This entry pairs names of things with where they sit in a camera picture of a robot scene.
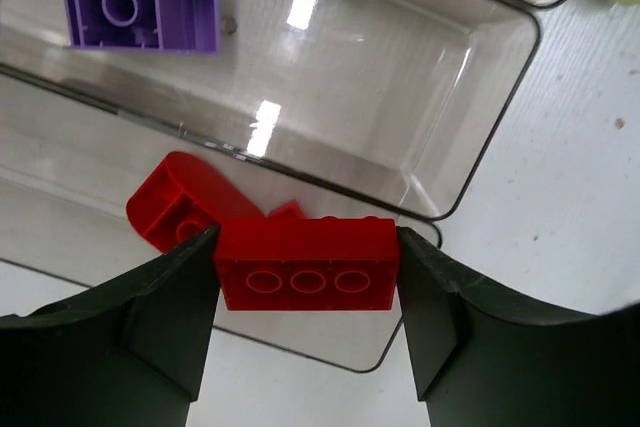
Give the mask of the small red lego plate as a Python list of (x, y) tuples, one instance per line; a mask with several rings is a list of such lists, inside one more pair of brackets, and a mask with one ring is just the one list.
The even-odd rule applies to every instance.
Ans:
[(299, 203), (295, 200), (291, 200), (270, 211), (267, 214), (267, 217), (304, 219), (306, 215)]

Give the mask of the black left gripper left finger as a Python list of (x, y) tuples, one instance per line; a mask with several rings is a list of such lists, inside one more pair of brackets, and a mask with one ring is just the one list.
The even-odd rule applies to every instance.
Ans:
[(1, 319), (4, 426), (183, 426), (220, 284), (219, 229), (28, 316)]

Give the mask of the purple curved lego brick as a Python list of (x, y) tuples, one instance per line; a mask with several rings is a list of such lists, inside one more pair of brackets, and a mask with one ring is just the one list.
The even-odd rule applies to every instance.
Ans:
[(70, 46), (80, 50), (214, 54), (219, 0), (64, 0)]

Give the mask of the red large lego brick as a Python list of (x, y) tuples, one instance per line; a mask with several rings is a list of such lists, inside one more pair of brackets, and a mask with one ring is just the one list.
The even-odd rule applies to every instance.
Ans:
[(399, 271), (394, 220), (225, 222), (213, 255), (230, 311), (388, 311)]

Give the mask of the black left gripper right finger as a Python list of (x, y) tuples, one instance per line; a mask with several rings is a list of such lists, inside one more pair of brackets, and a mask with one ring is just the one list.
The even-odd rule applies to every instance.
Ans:
[(511, 289), (398, 231), (398, 294), (434, 426), (635, 426), (639, 308), (601, 315)]

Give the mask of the red curved lego brick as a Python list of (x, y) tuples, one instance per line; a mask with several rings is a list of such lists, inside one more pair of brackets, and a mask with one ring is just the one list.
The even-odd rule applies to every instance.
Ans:
[(133, 229), (162, 253), (227, 219), (262, 218), (262, 211), (212, 165), (168, 153), (126, 204)]

